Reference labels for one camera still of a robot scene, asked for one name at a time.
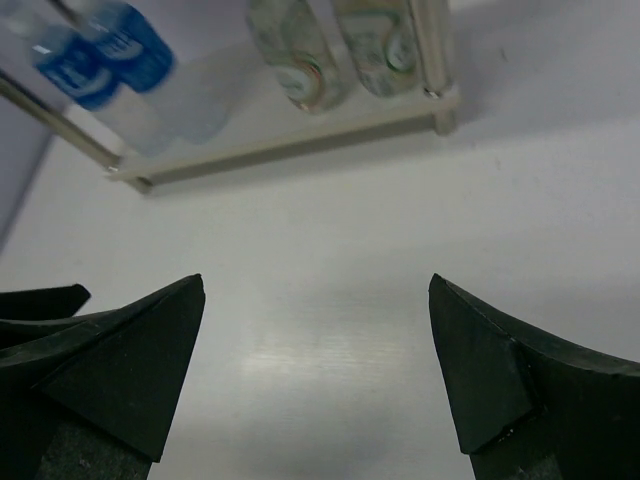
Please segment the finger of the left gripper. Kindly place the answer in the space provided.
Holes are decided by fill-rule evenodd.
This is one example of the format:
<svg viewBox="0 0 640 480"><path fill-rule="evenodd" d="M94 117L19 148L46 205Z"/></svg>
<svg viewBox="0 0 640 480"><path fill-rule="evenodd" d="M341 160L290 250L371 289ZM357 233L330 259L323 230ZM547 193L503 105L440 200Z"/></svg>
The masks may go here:
<svg viewBox="0 0 640 480"><path fill-rule="evenodd" d="M75 325L75 314L90 298L80 284L2 292L1 334L46 335Z"/></svg>

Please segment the blue-cap water bottle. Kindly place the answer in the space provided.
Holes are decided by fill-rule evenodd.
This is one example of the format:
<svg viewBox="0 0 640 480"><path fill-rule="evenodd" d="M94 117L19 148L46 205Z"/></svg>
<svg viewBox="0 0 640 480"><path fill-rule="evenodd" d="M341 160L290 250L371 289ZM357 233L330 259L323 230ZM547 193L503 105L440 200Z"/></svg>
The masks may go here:
<svg viewBox="0 0 640 480"><path fill-rule="evenodd" d="M72 27L52 22L25 1L3 1L1 23L26 49L30 65L130 149L153 157L173 136L158 113L107 68Z"/></svg>
<svg viewBox="0 0 640 480"><path fill-rule="evenodd" d="M108 67L174 135L208 141L227 120L209 81L180 63L150 21L126 1L70 1L79 31Z"/></svg>

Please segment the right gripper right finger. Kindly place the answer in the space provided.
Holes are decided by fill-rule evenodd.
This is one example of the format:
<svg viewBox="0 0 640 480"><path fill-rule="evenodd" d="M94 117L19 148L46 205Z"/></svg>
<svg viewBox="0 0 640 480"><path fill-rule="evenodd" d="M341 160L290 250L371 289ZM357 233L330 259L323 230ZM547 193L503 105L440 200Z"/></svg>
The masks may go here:
<svg viewBox="0 0 640 480"><path fill-rule="evenodd" d="M638 478L638 363L541 330L440 275L429 312L475 478Z"/></svg>

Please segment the green-cap glass bottle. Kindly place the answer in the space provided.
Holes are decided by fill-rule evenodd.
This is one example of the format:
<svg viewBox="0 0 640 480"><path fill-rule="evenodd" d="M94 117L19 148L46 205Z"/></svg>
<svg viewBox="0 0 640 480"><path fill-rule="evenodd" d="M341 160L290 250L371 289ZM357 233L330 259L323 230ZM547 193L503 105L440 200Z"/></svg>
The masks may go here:
<svg viewBox="0 0 640 480"><path fill-rule="evenodd" d="M417 47L406 1L334 1L333 12L357 76L390 98L418 82Z"/></svg>
<svg viewBox="0 0 640 480"><path fill-rule="evenodd" d="M248 1L245 18L264 62L298 109L319 114L340 103L346 86L308 2Z"/></svg>

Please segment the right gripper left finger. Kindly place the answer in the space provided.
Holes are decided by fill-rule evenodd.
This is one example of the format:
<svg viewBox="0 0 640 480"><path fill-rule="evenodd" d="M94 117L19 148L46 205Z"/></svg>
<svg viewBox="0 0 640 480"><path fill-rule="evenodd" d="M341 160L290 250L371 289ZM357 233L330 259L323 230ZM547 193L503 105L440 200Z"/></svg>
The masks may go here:
<svg viewBox="0 0 640 480"><path fill-rule="evenodd" d="M144 479L200 329L200 275L46 335L1 334L1 475Z"/></svg>

